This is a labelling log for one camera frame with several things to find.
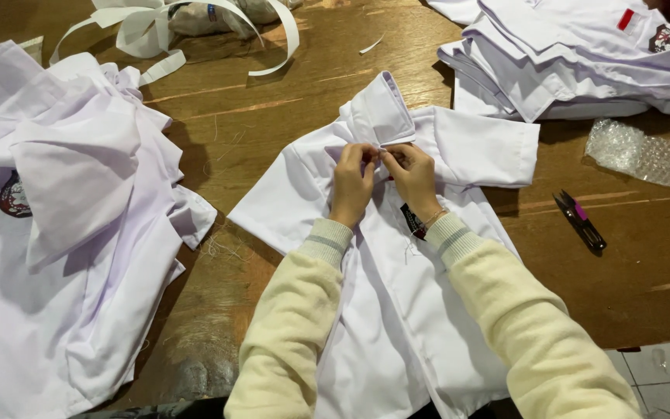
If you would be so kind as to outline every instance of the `thread snips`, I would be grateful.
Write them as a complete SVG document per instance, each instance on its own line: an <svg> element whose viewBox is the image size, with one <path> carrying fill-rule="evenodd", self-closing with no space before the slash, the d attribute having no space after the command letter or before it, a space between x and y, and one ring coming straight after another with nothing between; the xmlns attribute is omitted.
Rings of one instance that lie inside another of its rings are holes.
<svg viewBox="0 0 670 419"><path fill-rule="evenodd" d="M607 247L604 238L601 237L591 224L591 220L588 219L588 214L583 211L581 205L572 196L561 190L560 195L553 194L553 198L567 221L575 228L575 231L592 252L600 252Z"/></svg>

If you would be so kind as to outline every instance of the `cream sweater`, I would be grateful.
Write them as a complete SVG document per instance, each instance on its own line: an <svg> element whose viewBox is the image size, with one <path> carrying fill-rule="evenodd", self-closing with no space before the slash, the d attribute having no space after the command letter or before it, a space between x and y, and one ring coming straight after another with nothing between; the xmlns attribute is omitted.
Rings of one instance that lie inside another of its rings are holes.
<svg viewBox="0 0 670 419"><path fill-rule="evenodd" d="M240 348L227 419L312 417L317 354L338 307L351 237L349 228L318 219L278 266ZM641 417L609 357L505 247L470 232L454 214L434 223L426 240L450 267L489 347L510 367L508 390L526 419Z"/></svg>

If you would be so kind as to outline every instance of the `table surface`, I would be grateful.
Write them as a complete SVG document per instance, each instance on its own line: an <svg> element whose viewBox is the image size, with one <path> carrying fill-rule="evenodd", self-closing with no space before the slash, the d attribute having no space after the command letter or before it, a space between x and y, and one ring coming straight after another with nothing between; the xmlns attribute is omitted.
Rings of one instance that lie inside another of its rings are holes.
<svg viewBox="0 0 670 419"><path fill-rule="evenodd" d="M47 61L66 29L92 11L88 0L0 7L0 42L45 35ZM409 108L451 105L453 72L435 50L459 39L461 28L419 0L305 0L293 14L301 46L282 71L247 76L286 56L283 28L271 24L264 27L266 48L231 33L183 39L178 46L188 64L142 88L148 106L174 119L165 133L184 151L182 184L219 217L202 249L182 248L178 259L188 271L164 292L136 380L106 409L228 395L237 349L281 255L225 214L286 144L336 119L339 106L381 70L392 72ZM141 70L157 61L118 51L115 34L116 28L81 28L61 56L88 51L100 62ZM382 34L382 43L358 54ZM650 111L622 120L670 139L670 116ZM484 188L485 194L528 269L600 346L670 341L670 188L582 159L591 125L542 122L533 185ZM578 198L606 238L603 256L591 254L560 214L551 195L560 188Z"/></svg>

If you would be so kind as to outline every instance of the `bracelet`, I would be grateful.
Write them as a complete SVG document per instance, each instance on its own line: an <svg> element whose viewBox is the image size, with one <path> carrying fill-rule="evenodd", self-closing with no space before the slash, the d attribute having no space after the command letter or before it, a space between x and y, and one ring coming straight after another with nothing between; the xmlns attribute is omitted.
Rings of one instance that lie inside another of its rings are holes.
<svg viewBox="0 0 670 419"><path fill-rule="evenodd" d="M433 221L433 218L438 217L442 213L449 214L449 210L442 207L440 210L436 211L435 214L431 215L431 218L428 218L428 221L424 222L423 225L428 227L428 224L430 224Z"/></svg>

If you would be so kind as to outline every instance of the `ribbed cuff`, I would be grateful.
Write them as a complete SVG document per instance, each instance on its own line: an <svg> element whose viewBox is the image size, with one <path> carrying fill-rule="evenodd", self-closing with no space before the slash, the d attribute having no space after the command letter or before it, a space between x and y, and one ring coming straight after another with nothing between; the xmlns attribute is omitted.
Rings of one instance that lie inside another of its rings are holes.
<svg viewBox="0 0 670 419"><path fill-rule="evenodd" d="M473 233L456 214L449 213L428 229L426 241L438 250L444 265L451 268L462 257L477 249L484 239Z"/></svg>
<svg viewBox="0 0 670 419"><path fill-rule="evenodd" d="M312 231L299 247L299 252L307 256L324 260L340 271L340 262L348 244L353 238L353 231L326 218L314 220Z"/></svg>

